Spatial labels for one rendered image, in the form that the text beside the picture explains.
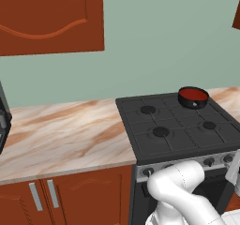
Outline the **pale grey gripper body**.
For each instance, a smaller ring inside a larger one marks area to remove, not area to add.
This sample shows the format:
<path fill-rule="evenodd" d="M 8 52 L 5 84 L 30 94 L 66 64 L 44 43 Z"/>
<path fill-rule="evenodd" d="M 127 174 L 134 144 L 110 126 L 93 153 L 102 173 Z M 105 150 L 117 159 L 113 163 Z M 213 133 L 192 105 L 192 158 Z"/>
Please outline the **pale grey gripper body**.
<path fill-rule="evenodd" d="M 226 180 L 232 183 L 233 185 L 236 184 L 239 168 L 240 168 L 240 149 L 236 151 L 232 163 L 225 175 Z"/>

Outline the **black gas stove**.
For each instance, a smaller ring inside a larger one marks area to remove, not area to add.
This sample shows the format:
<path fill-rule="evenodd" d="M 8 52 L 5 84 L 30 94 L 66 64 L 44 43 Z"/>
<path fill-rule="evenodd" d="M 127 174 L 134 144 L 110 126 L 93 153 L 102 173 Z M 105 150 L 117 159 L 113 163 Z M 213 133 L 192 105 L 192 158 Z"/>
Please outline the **black gas stove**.
<path fill-rule="evenodd" d="M 121 97 L 115 101 L 137 159 L 132 172 L 131 205 L 136 183 L 146 181 L 143 169 L 154 173 L 185 160 L 198 161 L 204 173 L 216 174 L 231 164 L 240 149 L 240 123 L 208 99 L 203 109 L 191 110 L 178 102 L 176 93 L 140 97 Z M 215 160 L 211 167 L 203 164 Z"/>

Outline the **black pot with red sauce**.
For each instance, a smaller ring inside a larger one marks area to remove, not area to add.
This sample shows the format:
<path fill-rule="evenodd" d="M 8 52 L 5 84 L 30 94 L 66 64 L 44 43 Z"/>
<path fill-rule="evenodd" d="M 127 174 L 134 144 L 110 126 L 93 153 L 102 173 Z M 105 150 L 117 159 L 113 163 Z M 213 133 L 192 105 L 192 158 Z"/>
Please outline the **black pot with red sauce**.
<path fill-rule="evenodd" d="M 203 109 L 208 99 L 209 94 L 199 87 L 185 86 L 178 91 L 178 102 L 187 109 Z"/>

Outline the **black oven door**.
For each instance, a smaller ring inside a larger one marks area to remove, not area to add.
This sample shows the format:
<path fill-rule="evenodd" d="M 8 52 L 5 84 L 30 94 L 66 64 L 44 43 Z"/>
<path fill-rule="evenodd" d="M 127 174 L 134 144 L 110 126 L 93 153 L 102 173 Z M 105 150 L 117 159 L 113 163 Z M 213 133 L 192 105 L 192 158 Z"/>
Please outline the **black oven door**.
<path fill-rule="evenodd" d="M 204 181 L 193 191 L 195 195 L 208 199 L 220 215 L 225 212 L 234 192 L 234 185 L 225 179 L 225 174 L 225 169 L 220 169 L 216 174 L 206 172 Z M 157 204 L 147 190 L 147 182 L 136 183 L 129 225 L 145 225 Z"/>

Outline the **brown base cupboard door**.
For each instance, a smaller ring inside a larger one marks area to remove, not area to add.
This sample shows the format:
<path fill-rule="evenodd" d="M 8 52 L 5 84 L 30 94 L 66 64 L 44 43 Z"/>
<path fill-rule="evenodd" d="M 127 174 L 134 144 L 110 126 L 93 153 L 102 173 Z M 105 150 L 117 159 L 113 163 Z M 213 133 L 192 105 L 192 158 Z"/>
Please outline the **brown base cupboard door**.
<path fill-rule="evenodd" d="M 38 211 L 29 188 L 35 182 L 43 207 Z M 0 186 L 0 225 L 53 225 L 38 180 Z"/>
<path fill-rule="evenodd" d="M 47 180 L 53 180 L 59 208 Z M 41 180 L 53 225 L 128 225 L 131 166 Z"/>
<path fill-rule="evenodd" d="M 240 209 L 240 197 L 238 197 L 236 195 L 236 193 L 234 193 L 232 195 L 232 198 L 229 201 L 228 206 L 226 207 L 225 211 L 229 212 L 229 211 L 233 211 L 233 210 L 237 210 Z"/>

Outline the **black microwave oven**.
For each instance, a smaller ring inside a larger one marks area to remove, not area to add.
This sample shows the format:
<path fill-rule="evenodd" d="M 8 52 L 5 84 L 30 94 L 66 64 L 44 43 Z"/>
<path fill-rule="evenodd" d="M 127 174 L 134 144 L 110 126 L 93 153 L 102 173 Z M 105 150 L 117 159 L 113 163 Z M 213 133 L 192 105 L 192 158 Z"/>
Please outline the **black microwave oven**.
<path fill-rule="evenodd" d="M 9 110 L 5 92 L 0 82 L 0 155 L 3 152 L 8 134 L 11 129 L 12 114 Z"/>

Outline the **brown wall cupboard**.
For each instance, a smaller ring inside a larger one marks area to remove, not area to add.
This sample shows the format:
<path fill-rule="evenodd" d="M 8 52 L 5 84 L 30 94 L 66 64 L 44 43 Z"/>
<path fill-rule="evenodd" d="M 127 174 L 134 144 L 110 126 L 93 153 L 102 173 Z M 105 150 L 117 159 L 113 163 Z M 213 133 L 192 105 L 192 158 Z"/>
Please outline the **brown wall cupboard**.
<path fill-rule="evenodd" d="M 240 3 L 238 4 L 238 7 L 233 19 L 232 28 L 240 30 Z"/>

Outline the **brown wall cupboard door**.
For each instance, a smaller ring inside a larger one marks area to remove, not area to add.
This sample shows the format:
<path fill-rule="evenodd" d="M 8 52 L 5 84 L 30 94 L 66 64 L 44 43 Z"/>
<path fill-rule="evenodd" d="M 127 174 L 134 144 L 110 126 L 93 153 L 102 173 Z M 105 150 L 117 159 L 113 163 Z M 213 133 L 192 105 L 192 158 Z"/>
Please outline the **brown wall cupboard door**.
<path fill-rule="evenodd" d="M 103 0 L 0 0 L 0 56 L 103 49 Z"/>

